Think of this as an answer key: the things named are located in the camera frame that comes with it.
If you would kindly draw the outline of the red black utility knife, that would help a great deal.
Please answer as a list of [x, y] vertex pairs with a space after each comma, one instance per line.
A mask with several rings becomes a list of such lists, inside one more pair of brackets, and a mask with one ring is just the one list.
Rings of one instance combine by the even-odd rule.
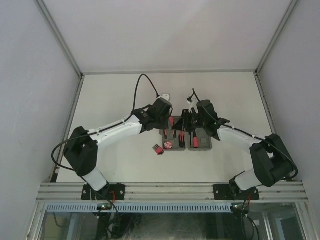
[[183, 131], [179, 131], [179, 147], [180, 148], [185, 148], [185, 136]]

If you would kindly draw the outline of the red black pliers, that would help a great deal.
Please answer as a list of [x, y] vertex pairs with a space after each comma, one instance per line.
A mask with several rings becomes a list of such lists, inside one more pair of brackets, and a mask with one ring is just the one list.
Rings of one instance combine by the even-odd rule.
[[167, 140], [169, 136], [171, 136], [173, 139], [176, 138], [176, 131], [172, 129], [174, 125], [175, 125], [175, 121], [174, 121], [174, 118], [171, 116], [168, 120], [167, 128], [164, 129], [162, 132], [165, 140]]

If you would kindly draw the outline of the short red black screwdriver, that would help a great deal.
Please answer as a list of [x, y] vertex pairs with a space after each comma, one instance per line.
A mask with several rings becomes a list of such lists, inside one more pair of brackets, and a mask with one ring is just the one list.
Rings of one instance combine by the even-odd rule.
[[191, 146], [194, 149], [197, 149], [199, 147], [199, 141], [198, 141], [198, 137], [197, 137], [197, 132], [193, 131], [193, 133], [191, 134]]

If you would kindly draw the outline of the grey plastic tool case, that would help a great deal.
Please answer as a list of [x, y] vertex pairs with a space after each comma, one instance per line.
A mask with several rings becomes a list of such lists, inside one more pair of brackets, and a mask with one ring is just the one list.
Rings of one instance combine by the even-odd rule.
[[[180, 116], [173, 116], [174, 121], [176, 122]], [[161, 136], [161, 143], [160, 146], [163, 148], [163, 144], [166, 141], [170, 141], [173, 144], [172, 149], [166, 150], [163, 148], [165, 152], [174, 152], [174, 151], [210, 151], [212, 149], [212, 140], [211, 138], [206, 134], [206, 132], [203, 129], [196, 129], [196, 134], [198, 138], [198, 148], [193, 148], [191, 146], [191, 140], [192, 140], [192, 133], [193, 132], [184, 132], [184, 141], [185, 141], [185, 148], [180, 148], [179, 146], [179, 131], [176, 131], [176, 138], [172, 138], [170, 135], [170, 132], [168, 131], [169, 138], [165, 139], [163, 136], [163, 130], [159, 130], [159, 134]]]

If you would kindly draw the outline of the black tape roll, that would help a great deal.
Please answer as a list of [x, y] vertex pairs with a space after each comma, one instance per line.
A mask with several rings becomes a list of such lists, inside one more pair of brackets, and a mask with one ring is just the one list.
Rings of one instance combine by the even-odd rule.
[[171, 141], [165, 141], [163, 143], [163, 148], [165, 150], [171, 150], [173, 148], [173, 143]]

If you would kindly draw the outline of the red hex key set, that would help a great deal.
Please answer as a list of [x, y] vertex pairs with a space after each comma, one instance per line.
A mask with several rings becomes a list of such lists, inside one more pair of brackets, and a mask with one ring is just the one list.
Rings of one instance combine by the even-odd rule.
[[154, 145], [152, 149], [156, 152], [157, 155], [162, 155], [164, 153], [163, 148], [158, 144]]

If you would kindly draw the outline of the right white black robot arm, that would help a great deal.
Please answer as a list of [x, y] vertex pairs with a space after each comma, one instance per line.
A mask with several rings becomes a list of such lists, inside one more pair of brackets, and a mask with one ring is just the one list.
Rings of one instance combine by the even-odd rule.
[[298, 175], [284, 142], [277, 134], [256, 136], [230, 125], [230, 121], [218, 117], [210, 100], [187, 98], [188, 109], [182, 111], [174, 129], [191, 134], [197, 129], [220, 142], [227, 142], [251, 157], [252, 168], [234, 176], [228, 184], [231, 198], [240, 200], [256, 187], [272, 187], [279, 181], [287, 181]]

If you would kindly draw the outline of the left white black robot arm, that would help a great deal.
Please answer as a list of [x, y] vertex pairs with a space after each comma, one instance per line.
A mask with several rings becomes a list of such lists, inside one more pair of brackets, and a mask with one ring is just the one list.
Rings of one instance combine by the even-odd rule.
[[98, 152], [124, 138], [151, 130], [165, 130], [171, 117], [170, 95], [162, 94], [152, 105], [134, 109], [128, 117], [90, 130], [77, 127], [66, 142], [63, 155], [71, 169], [91, 188], [98, 200], [109, 196], [109, 183], [97, 167]]

